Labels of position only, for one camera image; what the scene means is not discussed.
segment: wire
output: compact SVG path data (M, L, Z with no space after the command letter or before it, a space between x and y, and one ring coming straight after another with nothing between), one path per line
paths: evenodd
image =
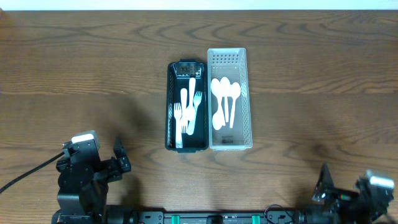
M25 174L20 175L19 177L15 178L14 180L10 181L8 184L6 184L4 187L2 187L0 189L0 194L5 191L7 188L9 188L10 186L12 186L13 184L15 184L16 182L20 181L21 179L23 179L24 177L27 177L28 175L33 174L34 172L38 171L39 169L49 165L51 162L53 162L54 160L58 159L59 157L61 157L63 155L63 152L61 152L60 154L56 155L55 157L51 158L50 160L48 160L47 162L44 162L43 164L37 166L36 168L26 172Z
M276 206L276 207L280 207L281 209L283 209L283 211L286 213L286 215L289 216L289 217L292 219L291 223L294 223L294 218L293 218L293 216L292 216L291 214L287 213L286 209L285 209L283 206L278 205L278 204L272 204L272 205L268 206L267 209L264 211L264 217L266 218L266 220L267 220L269 223L271 223L271 224L276 224L276 223L274 223L273 221L269 220L269 219L268 219L268 216L267 216L267 214L266 214L266 213L268 212L268 209L270 209L271 207L275 207L275 206Z

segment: green tape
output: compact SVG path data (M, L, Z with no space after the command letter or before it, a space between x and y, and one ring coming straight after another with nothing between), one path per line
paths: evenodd
M261 219L259 215L253 215L251 217L252 223L253 224L261 224Z
M180 216L172 215L172 224L180 224Z

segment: plastic utensil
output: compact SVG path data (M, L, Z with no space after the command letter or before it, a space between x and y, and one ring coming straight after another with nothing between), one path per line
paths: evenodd
M188 126L187 119L187 95L188 91L186 88L181 89L181 107L182 107L182 117L181 117L181 126L182 128L186 128Z
M230 96L230 88L231 83L227 77L223 77L220 81L221 87L223 89L223 96L224 96L224 113L225 113L225 122L228 122L229 117L229 109L228 109L228 97Z
M235 119L235 102L236 99L241 95L241 86L238 83L233 83L231 85L231 97L232 97L232 110L231 110L231 121L229 122L229 128L234 126L234 119Z
M193 93L195 91L195 84L196 84L195 78L190 78L189 79L189 105L187 107L185 115L187 116L187 119L189 121L192 121L195 119L195 109L193 107Z
M181 137L181 122L182 117L180 103L174 103L174 118L175 118L175 147L182 148L182 137Z
M223 108L221 106L221 101L223 100L223 93L221 89L221 83L218 79L214 78L211 81L211 92L217 97L218 108L214 113L211 122L215 130L220 130L222 126L225 125Z
M199 106L200 102L201 102L201 92L198 91L195 93L195 97L193 98L193 105L195 108L195 116L193 117L193 120L191 122L189 122L188 130L187 130L188 135L192 135L195 130L195 123L197 120L197 111L198 111L198 106Z

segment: fork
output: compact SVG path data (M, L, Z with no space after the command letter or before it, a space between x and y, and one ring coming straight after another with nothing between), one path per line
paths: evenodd
M174 118L175 118L175 147L182 148L182 137L181 137L181 123L182 110L180 103L174 103Z
M197 112L198 112L198 106L201 102L201 92L198 91L195 93L195 96L193 97L193 107L195 109L195 117L191 122L189 122L188 129L187 129L187 134L192 135L193 131L195 130L195 122L197 120Z

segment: wooden table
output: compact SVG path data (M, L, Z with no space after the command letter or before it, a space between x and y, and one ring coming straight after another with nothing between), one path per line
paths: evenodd
M338 187L398 180L398 14L389 11L3 12L0 185L95 129L132 172L108 203L263 210L309 202L323 162ZM165 149L166 70L213 47L248 53L253 148ZM50 223L55 163L0 196L0 223ZM398 218L398 201L389 213Z

